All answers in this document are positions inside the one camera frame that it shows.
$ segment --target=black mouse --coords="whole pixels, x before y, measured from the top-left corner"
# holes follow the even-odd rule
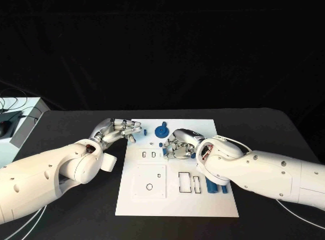
[[[11,122],[10,121],[2,121],[0,122],[0,137],[2,137],[10,129],[11,126]]]

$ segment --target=metallic robotic hand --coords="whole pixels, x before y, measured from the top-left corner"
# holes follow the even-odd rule
[[[33,155],[0,169],[0,224],[21,218],[86,184],[99,169],[110,172],[116,158],[103,150],[120,138],[135,142],[141,123],[105,119],[89,139]]]
[[[205,138],[185,129],[171,134],[164,148],[169,145],[172,152],[165,158],[187,159],[195,153],[197,170],[215,184],[224,186],[231,180],[244,190],[266,197],[325,210],[325,165],[251,151],[235,140],[218,135]]]

